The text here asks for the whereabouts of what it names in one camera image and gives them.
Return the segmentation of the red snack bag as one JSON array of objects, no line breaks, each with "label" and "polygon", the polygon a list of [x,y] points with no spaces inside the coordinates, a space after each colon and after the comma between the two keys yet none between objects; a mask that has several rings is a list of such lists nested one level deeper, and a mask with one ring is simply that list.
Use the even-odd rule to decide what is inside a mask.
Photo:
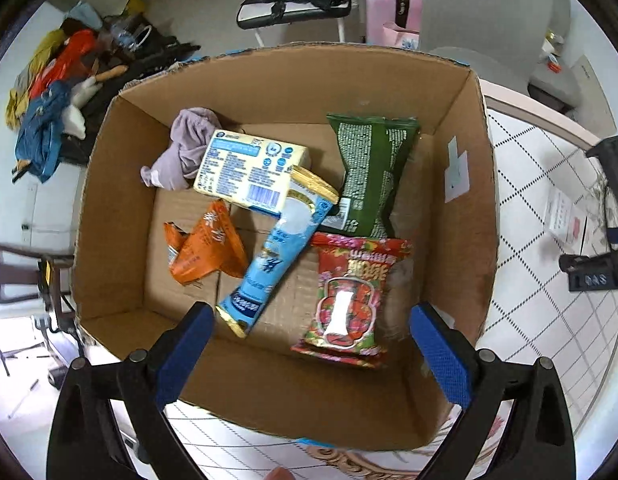
[{"label": "red snack bag", "polygon": [[394,265],[411,255],[411,243],[317,232],[311,246],[318,251],[318,301],[292,351],[376,370],[387,353],[375,335],[387,281]]}]

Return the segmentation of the orange snack packet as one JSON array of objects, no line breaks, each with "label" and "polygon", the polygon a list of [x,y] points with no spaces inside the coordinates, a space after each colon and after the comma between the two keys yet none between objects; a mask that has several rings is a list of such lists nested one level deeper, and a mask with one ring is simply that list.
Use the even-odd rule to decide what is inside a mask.
[{"label": "orange snack packet", "polygon": [[185,232],[173,222],[164,222],[164,238],[170,274],[182,285],[216,271],[242,278],[248,268],[243,242],[223,200],[209,205],[192,232]]}]

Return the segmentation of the purple fuzzy cloth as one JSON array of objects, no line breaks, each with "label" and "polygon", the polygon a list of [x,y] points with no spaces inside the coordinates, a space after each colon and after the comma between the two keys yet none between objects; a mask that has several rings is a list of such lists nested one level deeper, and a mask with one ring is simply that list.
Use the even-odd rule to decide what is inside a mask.
[{"label": "purple fuzzy cloth", "polygon": [[149,188],[182,191],[192,185],[213,133],[221,128],[217,115],[203,107],[181,110],[170,129],[171,144],[141,179]]}]

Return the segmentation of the blue long snack packet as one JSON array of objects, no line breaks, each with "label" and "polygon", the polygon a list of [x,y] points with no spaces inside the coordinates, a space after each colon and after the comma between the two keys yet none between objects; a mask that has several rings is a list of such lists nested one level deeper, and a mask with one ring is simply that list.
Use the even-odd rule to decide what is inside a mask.
[{"label": "blue long snack packet", "polygon": [[338,202],[338,193],[322,178],[306,168],[292,168],[281,217],[242,282],[217,305],[220,317],[237,337],[249,335],[278,283]]}]

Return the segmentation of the white red card box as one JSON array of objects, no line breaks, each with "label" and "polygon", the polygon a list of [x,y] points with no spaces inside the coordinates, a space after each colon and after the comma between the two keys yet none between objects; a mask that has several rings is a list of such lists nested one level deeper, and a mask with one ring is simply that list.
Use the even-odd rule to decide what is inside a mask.
[{"label": "white red card box", "polygon": [[560,244],[574,254],[580,254],[586,242],[588,216],[571,198],[556,186],[548,192],[544,214],[544,228]]}]

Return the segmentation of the dark wooden chair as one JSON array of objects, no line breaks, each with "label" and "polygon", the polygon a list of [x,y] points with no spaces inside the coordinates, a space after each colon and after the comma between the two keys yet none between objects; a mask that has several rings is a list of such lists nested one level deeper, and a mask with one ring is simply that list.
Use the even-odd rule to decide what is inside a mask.
[{"label": "dark wooden chair", "polygon": [[45,311],[55,313],[52,332],[77,338],[76,309],[68,301],[70,291],[62,288],[62,274],[73,265],[73,254],[0,244],[0,306],[41,299]]}]

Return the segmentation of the cream blue tissue pack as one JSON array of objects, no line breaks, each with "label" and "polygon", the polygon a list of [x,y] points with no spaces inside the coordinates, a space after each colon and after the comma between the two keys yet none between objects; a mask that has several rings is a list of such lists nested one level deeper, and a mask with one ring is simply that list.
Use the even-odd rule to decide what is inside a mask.
[{"label": "cream blue tissue pack", "polygon": [[218,129],[198,168],[194,190],[277,217],[295,166],[311,167],[305,146]]}]

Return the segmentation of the brown cardboard box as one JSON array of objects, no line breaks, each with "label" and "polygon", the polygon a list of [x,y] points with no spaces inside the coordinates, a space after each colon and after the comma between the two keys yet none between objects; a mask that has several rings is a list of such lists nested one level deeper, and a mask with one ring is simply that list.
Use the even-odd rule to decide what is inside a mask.
[{"label": "brown cardboard box", "polygon": [[[450,404],[424,370],[409,312],[428,301],[476,341],[495,274],[493,151],[476,74],[426,54],[308,44],[218,56],[122,90],[88,164],[72,279],[82,327],[120,358],[153,344],[195,301],[218,306],[239,284],[220,272],[192,286],[172,278],[162,226],[194,226],[209,198],[149,188],[140,177],[167,148],[176,115],[193,106],[212,110],[226,128],[261,136],[262,153],[274,160],[286,143],[304,146],[312,174],[334,188],[346,170],[330,116],[414,119],[420,133],[391,211],[394,236],[413,247],[409,277],[373,309],[368,300],[386,266],[338,257],[363,278],[347,340],[363,348],[386,337],[387,361],[369,370],[295,350],[312,322],[330,318],[339,283],[320,269],[303,232],[307,203],[293,192],[259,191],[258,205],[235,208],[231,219],[266,302],[240,300],[236,313],[218,319],[183,399],[274,436],[367,451],[429,443]],[[273,202],[290,207],[284,232],[262,210]]]}]

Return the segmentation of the green snack bag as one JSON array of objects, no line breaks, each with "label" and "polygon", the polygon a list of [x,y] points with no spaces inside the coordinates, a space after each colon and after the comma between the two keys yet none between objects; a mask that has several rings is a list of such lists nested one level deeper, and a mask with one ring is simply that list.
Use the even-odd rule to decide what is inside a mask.
[{"label": "green snack bag", "polygon": [[345,169],[337,208],[321,229],[348,237],[391,238],[390,214],[403,168],[420,135],[414,117],[329,114]]}]

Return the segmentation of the grey chair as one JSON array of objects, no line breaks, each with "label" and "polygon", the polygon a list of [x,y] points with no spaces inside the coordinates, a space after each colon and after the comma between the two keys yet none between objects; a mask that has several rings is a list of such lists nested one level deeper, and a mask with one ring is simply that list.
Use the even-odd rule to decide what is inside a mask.
[{"label": "grey chair", "polygon": [[553,36],[562,52],[570,21],[570,0],[423,0],[418,47],[563,112],[581,89],[569,67],[548,67],[543,47]]}]

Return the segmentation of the pile of colourful clothes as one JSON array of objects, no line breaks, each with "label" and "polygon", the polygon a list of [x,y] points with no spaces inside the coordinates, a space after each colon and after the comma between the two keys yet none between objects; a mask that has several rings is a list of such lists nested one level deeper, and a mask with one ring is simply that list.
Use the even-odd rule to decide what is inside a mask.
[{"label": "pile of colourful clothes", "polygon": [[88,166],[119,92],[198,50],[130,8],[103,18],[87,2],[73,6],[10,89],[5,122],[17,133],[12,181],[28,174],[44,183],[62,164]]}]

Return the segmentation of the pink gift bag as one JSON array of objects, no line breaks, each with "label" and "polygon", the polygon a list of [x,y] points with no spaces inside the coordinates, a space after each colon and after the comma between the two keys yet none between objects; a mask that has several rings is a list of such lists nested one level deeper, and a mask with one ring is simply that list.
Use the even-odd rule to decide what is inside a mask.
[{"label": "pink gift bag", "polygon": [[402,50],[417,51],[420,46],[420,33],[396,24],[382,25],[382,46]]}]

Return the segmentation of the pink suitcase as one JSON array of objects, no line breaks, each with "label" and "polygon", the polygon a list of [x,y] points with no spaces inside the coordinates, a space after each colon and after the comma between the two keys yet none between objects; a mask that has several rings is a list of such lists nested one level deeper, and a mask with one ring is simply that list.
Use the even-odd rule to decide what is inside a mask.
[{"label": "pink suitcase", "polygon": [[365,39],[372,46],[382,45],[382,25],[417,30],[423,14],[423,0],[364,0]]}]

